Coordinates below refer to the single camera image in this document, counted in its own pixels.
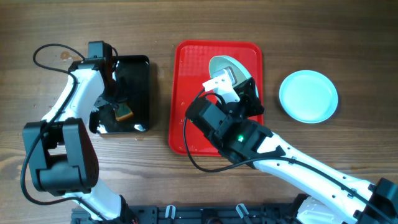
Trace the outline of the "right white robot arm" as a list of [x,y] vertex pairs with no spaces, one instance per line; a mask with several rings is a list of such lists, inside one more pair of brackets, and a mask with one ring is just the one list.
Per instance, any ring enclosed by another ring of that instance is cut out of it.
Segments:
[[203,83],[185,113],[231,162],[272,174],[305,192],[292,218],[300,223],[397,223],[397,185],[372,184],[339,172],[300,152],[250,119],[263,113],[254,79],[233,85],[227,78]]

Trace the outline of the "light blue plate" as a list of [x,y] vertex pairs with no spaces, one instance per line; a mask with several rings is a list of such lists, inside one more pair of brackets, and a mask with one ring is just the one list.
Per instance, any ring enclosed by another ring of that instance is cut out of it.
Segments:
[[282,81],[279,101],[291,118],[316,124],[332,117],[337,110],[339,97],[328,77],[313,70],[299,70]]
[[233,88],[241,84],[243,81],[251,78],[251,74],[248,70],[235,58],[232,58],[227,55],[219,55],[214,56],[209,63],[209,74],[210,79],[213,74],[223,68],[231,67],[234,73],[235,78],[237,79],[236,84],[233,85]]

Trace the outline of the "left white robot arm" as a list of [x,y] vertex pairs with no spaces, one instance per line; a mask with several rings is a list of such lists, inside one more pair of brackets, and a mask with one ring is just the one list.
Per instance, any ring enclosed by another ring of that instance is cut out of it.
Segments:
[[[20,185],[28,201],[54,205],[72,200],[94,222],[138,222],[123,196],[100,180],[98,158],[85,128],[93,108],[106,104],[113,108],[116,121],[133,115],[113,78],[118,58],[117,50],[106,42],[90,42],[88,55],[65,71],[68,82],[54,107],[40,121],[24,126],[26,156]],[[36,190],[56,200],[34,199],[27,190],[27,171]]]

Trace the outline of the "orange green scrub sponge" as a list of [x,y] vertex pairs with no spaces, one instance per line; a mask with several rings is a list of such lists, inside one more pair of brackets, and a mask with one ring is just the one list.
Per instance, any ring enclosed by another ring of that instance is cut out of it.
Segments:
[[124,102],[119,104],[119,106],[114,109],[114,115],[117,121],[124,121],[132,117],[134,113],[132,112],[132,109],[129,107],[129,105]]

